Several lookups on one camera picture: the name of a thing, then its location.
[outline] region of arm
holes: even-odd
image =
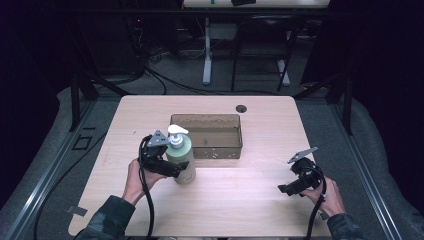
[[[128,175],[122,197],[110,196],[97,210],[87,227],[75,239],[123,239],[125,229],[135,211],[135,205],[144,196],[139,178],[137,159],[128,165]],[[144,171],[149,189],[165,176]]]
[[[327,192],[325,201],[321,204],[320,210],[326,213],[330,218],[327,226],[333,239],[365,239],[360,227],[353,217],[346,213],[342,196],[336,182],[325,177],[327,182]],[[306,189],[301,194],[307,196],[314,204],[317,203],[322,191],[321,185],[314,189]]]

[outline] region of black curtain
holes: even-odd
[[[47,136],[72,77],[62,27],[44,1],[0,4],[0,173],[3,207]]]
[[[376,123],[390,174],[403,196],[424,215],[424,5],[415,0],[332,0],[329,11],[369,17],[324,21],[302,83],[324,81],[343,69],[350,56],[360,57],[352,72],[353,96]],[[364,29],[367,41],[361,44],[366,49],[356,54],[352,49]]]

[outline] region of white pump head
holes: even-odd
[[[187,134],[188,130],[178,125],[172,124],[168,127],[168,133],[171,134],[171,136],[169,137],[171,146],[173,148],[180,148],[184,145],[183,137],[181,136],[181,134]]]

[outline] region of person's left hand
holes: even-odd
[[[141,185],[140,177],[138,174],[140,170],[140,164],[137,160],[137,158],[132,160],[128,165],[127,182],[125,184],[125,190],[122,195],[122,199],[126,200],[134,206],[144,196],[143,186]],[[144,173],[149,190],[152,189],[153,185],[155,185],[157,181],[162,178],[166,178],[164,175],[152,173],[148,170],[144,170]]]

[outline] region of wrist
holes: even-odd
[[[324,212],[328,215],[328,217],[332,217],[338,214],[346,213],[344,209],[325,209]]]
[[[137,205],[138,201],[144,196],[143,192],[135,192],[135,193],[128,193],[124,192],[122,194],[122,199],[125,201],[131,203],[133,206]]]

